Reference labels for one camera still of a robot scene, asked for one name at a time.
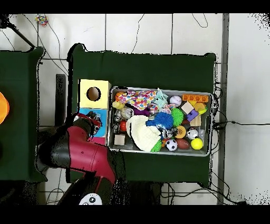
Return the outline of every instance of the brown ball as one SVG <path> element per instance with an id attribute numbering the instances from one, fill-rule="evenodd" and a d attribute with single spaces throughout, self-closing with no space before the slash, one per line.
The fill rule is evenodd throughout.
<path id="1" fill-rule="evenodd" d="M 176 142 L 178 148 L 180 148 L 181 150 L 188 150 L 190 148 L 189 142 L 183 138 L 176 139 Z"/>

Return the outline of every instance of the plastic bin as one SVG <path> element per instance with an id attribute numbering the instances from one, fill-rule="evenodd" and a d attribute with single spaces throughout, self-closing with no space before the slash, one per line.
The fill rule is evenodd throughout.
<path id="1" fill-rule="evenodd" d="M 194 94 L 194 95 L 208 95 L 208 102 L 205 103 L 208 107 L 208 110 L 201 115 L 201 126 L 196 127 L 197 131 L 199 133 L 202 133 L 204 135 L 202 141 L 204 142 L 204 146 L 201 150 L 194 150 L 190 147 L 188 150 L 181 150 L 177 149 L 175 151 L 169 151 L 165 147 L 161 148 L 159 152 L 145 152 L 137 148 L 128 134 L 126 134 L 125 137 L 125 145 L 114 145 L 114 133 L 112 129 L 112 122 L 113 122 L 113 116 L 114 113 L 116 112 L 116 109 L 112 107 L 112 102 L 115 99 L 115 95 L 117 92 L 122 91 L 122 92 L 127 92 L 127 90 L 134 90 L 134 91 L 144 91 L 144 90 L 155 90 L 158 91 L 157 89 L 145 89 L 145 88 L 132 88 L 132 87 L 127 87 L 125 89 L 120 88 L 120 87 L 112 87 L 110 90 L 110 111 L 108 115 L 108 132 L 107 132 L 107 139 L 106 143 L 109 146 L 109 148 L 113 151 L 118 151 L 121 150 L 122 152 L 130 152 L 130 153 L 156 153 L 156 154 L 164 154 L 164 155 L 184 155 L 184 156 L 207 156 L 210 153 L 211 150 L 211 137 L 212 137 L 212 124 L 213 124 L 213 102 L 214 102 L 214 97 L 210 93 L 206 92 L 187 92 L 187 91 L 176 91 L 176 90 L 163 90 L 162 92 L 165 93 L 166 95 L 169 96 L 181 96 L 182 94 Z"/>

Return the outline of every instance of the green table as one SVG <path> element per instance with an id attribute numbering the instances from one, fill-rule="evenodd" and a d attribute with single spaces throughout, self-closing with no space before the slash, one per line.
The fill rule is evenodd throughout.
<path id="1" fill-rule="evenodd" d="M 0 124 L 0 180 L 46 181 L 34 166 L 37 143 L 38 60 L 43 48 L 0 51 L 0 92 L 9 114 Z"/>
<path id="2" fill-rule="evenodd" d="M 86 52 L 82 44 L 69 51 L 68 112 L 77 111 L 78 79 L 107 80 L 112 86 L 160 88 L 213 92 L 216 56 L 175 54 L 124 54 L 111 51 Z M 169 156 L 123 153 L 129 181 L 200 182 L 209 184 L 209 159 L 195 156 Z M 123 165 L 120 153 L 117 164 Z M 80 173 L 71 172 L 71 182 Z"/>

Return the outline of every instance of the white ball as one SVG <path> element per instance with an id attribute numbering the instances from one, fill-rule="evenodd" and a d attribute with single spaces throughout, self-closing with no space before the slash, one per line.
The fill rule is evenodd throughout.
<path id="1" fill-rule="evenodd" d="M 170 104 L 176 104 L 178 107 L 181 105 L 182 99 L 179 96 L 172 96 L 170 98 Z"/>
<path id="2" fill-rule="evenodd" d="M 169 151 L 174 151 L 177 149 L 177 142 L 174 139 L 170 139 L 166 141 L 165 146 Z"/>

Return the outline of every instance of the green spiky ball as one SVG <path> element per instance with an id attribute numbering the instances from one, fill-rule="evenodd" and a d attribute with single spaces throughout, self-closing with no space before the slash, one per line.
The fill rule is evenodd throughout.
<path id="1" fill-rule="evenodd" d="M 174 127 L 179 126 L 184 119 L 184 114 L 183 114 L 182 110 L 180 110 L 178 108 L 173 108 L 171 110 L 171 115 L 173 118 L 173 126 Z"/>
<path id="2" fill-rule="evenodd" d="M 158 152 L 161 149 L 162 142 L 161 140 L 158 140 L 158 142 L 155 144 L 155 146 L 151 149 L 151 152 Z"/>

